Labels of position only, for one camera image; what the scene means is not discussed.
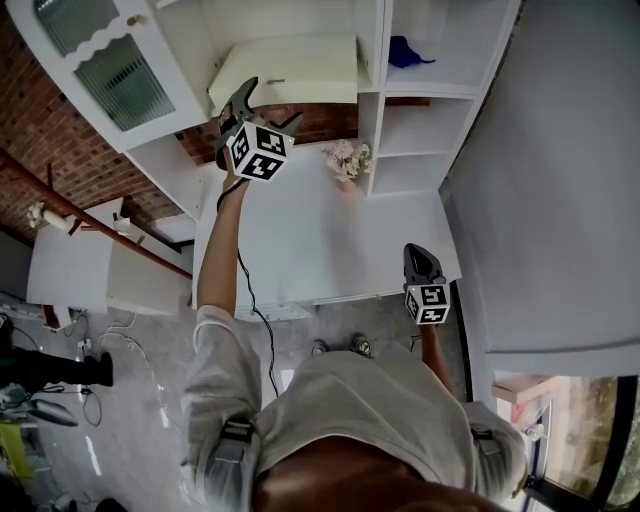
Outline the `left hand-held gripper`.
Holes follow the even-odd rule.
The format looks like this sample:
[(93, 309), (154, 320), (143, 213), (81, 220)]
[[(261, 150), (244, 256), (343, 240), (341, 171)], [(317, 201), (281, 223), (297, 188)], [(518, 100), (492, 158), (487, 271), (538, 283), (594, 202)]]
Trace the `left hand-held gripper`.
[(262, 125), (244, 121), (254, 115), (249, 98), (257, 85), (257, 77), (249, 78), (227, 101), (224, 112), (243, 122), (220, 135), (216, 164), (237, 177), (269, 182), (289, 160), (304, 114), (296, 112), (280, 123), (260, 114), (257, 119)]

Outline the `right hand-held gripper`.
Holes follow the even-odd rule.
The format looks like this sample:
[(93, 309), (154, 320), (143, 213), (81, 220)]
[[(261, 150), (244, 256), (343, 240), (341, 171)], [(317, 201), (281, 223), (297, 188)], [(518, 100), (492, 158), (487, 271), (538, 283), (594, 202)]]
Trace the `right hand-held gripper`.
[(449, 283), (439, 260), (423, 247), (404, 247), (405, 308), (416, 325), (438, 325), (449, 313)]

